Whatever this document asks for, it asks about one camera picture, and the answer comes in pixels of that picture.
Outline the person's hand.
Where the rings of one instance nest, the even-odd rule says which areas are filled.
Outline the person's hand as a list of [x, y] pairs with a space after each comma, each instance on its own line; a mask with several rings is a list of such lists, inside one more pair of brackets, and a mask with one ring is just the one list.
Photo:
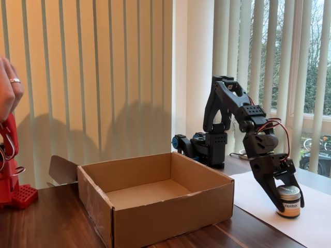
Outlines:
[[24, 87], [11, 62], [1, 57], [1, 123], [18, 106], [24, 94]]

